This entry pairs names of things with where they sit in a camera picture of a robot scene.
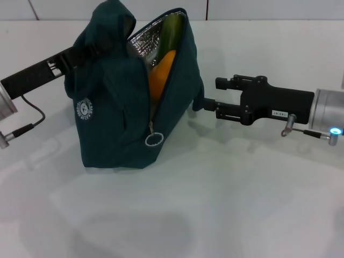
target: circular logo patch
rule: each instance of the circular logo patch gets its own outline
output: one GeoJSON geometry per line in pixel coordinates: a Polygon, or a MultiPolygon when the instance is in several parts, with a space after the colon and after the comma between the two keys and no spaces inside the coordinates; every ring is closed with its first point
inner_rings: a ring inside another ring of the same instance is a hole
{"type": "Polygon", "coordinates": [[[85,98],[84,100],[79,101],[76,104],[76,112],[77,112],[77,115],[82,120],[89,119],[93,114],[92,102],[88,98],[85,98]]]}

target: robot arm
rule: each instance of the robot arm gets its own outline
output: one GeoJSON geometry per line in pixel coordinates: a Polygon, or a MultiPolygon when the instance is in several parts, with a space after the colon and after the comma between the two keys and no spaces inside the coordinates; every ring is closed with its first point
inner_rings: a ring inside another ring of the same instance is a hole
{"type": "MultiPolygon", "coordinates": [[[[93,44],[83,47],[71,47],[46,60],[34,64],[16,74],[0,81],[0,121],[17,112],[12,102],[13,99],[22,97],[30,106],[38,110],[45,118],[44,113],[28,102],[24,94],[56,79],[71,73],[78,67],[82,67],[89,61],[93,61],[101,55],[106,54],[114,47],[109,37],[99,38],[93,44]]],[[[35,124],[28,124],[7,135],[0,132],[0,148],[9,146],[9,141],[21,136],[33,129],[41,121],[35,124]]]]}
{"type": "Polygon", "coordinates": [[[286,121],[281,135],[291,131],[301,131],[306,135],[326,139],[331,146],[336,145],[344,128],[344,92],[317,90],[291,90],[273,87],[265,76],[247,77],[234,75],[229,81],[216,78],[216,88],[221,90],[241,90],[240,105],[205,99],[204,109],[215,111],[218,119],[237,121],[251,125],[260,118],[286,121]],[[294,129],[294,123],[309,124],[309,129],[329,132],[329,135],[294,129]]]}

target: black bracket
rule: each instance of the black bracket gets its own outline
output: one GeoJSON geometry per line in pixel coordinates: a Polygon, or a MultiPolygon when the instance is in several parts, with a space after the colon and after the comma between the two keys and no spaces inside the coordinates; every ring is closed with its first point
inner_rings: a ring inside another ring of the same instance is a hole
{"type": "Polygon", "coordinates": [[[111,49],[113,49],[113,43],[110,38],[102,37],[83,47],[68,48],[0,82],[10,98],[15,99],[56,78],[71,73],[111,49]]]}
{"type": "Polygon", "coordinates": [[[217,89],[242,91],[240,105],[205,99],[204,109],[215,111],[218,119],[251,125],[260,118],[287,121],[288,114],[295,114],[296,123],[308,123],[313,92],[273,87],[265,76],[234,75],[230,80],[216,78],[215,84],[217,89]]]}

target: insulated lunch bag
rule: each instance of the insulated lunch bag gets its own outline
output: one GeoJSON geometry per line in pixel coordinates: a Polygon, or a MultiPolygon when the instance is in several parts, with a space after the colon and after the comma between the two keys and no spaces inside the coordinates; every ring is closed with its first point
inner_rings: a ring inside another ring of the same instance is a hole
{"type": "Polygon", "coordinates": [[[85,167],[144,168],[153,163],[164,141],[190,103],[203,107],[204,87],[187,12],[173,9],[135,35],[136,20],[120,1],[106,1],[93,12],[74,46],[101,38],[113,48],[66,76],[85,167]],[[149,70],[154,66],[159,33],[169,14],[184,17],[181,39],[159,102],[152,108],[149,70]]]}

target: orange fruit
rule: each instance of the orange fruit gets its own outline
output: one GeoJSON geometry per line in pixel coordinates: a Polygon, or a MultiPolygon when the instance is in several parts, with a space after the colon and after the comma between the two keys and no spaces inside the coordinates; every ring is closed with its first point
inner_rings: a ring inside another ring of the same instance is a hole
{"type": "Polygon", "coordinates": [[[175,50],[168,52],[149,74],[150,97],[155,102],[159,101],[165,88],[165,84],[175,56],[175,50]]]}

